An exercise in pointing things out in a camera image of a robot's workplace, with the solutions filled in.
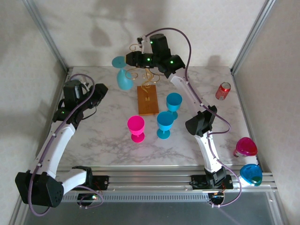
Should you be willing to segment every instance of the soda can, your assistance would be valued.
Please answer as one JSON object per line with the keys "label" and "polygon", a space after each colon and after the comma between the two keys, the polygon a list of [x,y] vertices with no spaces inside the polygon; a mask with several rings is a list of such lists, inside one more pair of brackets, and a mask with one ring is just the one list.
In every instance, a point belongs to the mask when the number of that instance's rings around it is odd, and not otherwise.
{"label": "soda can", "polygon": [[226,96],[228,95],[229,91],[231,89],[231,85],[228,82],[221,83],[219,89],[216,92],[216,98],[218,100],[224,100]]}

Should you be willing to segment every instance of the magenta cup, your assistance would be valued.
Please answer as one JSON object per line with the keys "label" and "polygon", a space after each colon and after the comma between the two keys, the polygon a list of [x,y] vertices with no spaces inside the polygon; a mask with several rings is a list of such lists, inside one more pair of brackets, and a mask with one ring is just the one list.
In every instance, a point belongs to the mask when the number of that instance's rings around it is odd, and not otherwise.
{"label": "magenta cup", "polygon": [[131,132],[132,141],[135,143],[141,143],[145,139],[145,121],[141,116],[130,117],[127,122],[127,126]]}
{"label": "magenta cup", "polygon": [[257,154],[257,147],[251,138],[243,137],[237,144],[233,155],[235,157],[239,156],[255,156]]}

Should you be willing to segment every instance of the pink goblet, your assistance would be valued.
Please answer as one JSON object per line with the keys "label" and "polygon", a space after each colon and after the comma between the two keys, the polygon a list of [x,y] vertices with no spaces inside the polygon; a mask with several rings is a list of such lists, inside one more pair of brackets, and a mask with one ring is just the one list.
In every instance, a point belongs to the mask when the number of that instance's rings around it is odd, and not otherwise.
{"label": "pink goblet", "polygon": [[127,126],[131,132],[132,141],[135,143],[141,143],[145,139],[145,121],[141,116],[130,117],[127,122]]}

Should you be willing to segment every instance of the white marble surface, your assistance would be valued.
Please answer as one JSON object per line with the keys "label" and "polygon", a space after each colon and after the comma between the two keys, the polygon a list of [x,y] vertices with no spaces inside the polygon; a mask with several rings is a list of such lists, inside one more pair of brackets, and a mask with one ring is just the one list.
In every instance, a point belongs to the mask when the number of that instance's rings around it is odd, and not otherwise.
{"label": "white marble surface", "polygon": [[[97,107],[97,113],[80,123],[66,147],[60,167],[204,165],[196,139],[185,128],[185,121],[190,119],[190,114],[184,100],[169,139],[161,140],[157,137],[157,116],[143,116],[146,122],[146,138],[139,144],[132,142],[127,120],[138,114],[136,86],[143,82],[142,73],[135,80],[135,86],[131,90],[123,91],[117,85],[117,72],[118,69],[113,67],[75,67],[73,69],[72,74],[87,74],[95,82],[104,83],[109,91]],[[220,159],[227,165],[256,163],[256,157],[235,158],[233,156],[236,142],[249,134],[229,68],[191,67],[189,75],[204,99],[211,105],[216,105],[218,114],[232,125],[230,133],[214,136]],[[215,98],[215,93],[222,82],[229,82],[232,89],[226,100],[219,101]],[[159,110],[165,111],[167,110],[166,96],[178,91],[165,77],[162,77],[156,85]],[[94,109],[87,112],[85,116],[92,112]],[[213,131],[226,129],[226,124],[216,118]]]}

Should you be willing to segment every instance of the wooden board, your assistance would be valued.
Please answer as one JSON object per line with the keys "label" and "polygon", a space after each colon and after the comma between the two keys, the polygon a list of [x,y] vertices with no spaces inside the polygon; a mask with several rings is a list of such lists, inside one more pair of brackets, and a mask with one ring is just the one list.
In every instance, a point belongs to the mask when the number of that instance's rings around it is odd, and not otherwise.
{"label": "wooden board", "polygon": [[158,96],[156,94],[156,86],[151,85],[146,88],[145,92],[141,86],[137,86],[137,103],[139,106],[139,115],[148,116],[159,114]]}

